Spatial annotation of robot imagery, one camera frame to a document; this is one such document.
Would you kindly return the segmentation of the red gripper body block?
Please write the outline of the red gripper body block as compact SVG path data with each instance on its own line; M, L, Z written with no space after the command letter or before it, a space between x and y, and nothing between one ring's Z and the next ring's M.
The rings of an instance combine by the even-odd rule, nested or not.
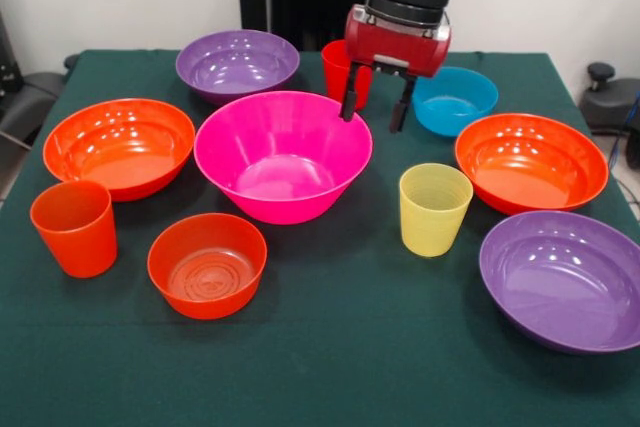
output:
M433 77L448 54L451 26L446 13L435 26L416 27L391 22L354 4L347 16L345 42L353 62Z

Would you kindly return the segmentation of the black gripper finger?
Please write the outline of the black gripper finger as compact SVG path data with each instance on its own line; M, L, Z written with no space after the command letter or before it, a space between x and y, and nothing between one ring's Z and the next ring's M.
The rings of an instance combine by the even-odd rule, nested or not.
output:
M402 131L416 84L415 75L405 71L396 71L395 74L405 81L405 85L401 97L395 103L392 110L391 121L389 124L389 131L391 133L398 133Z
M344 121L351 121L354 114L366 105L367 96L368 67L359 62L351 62L347 72L340 117Z

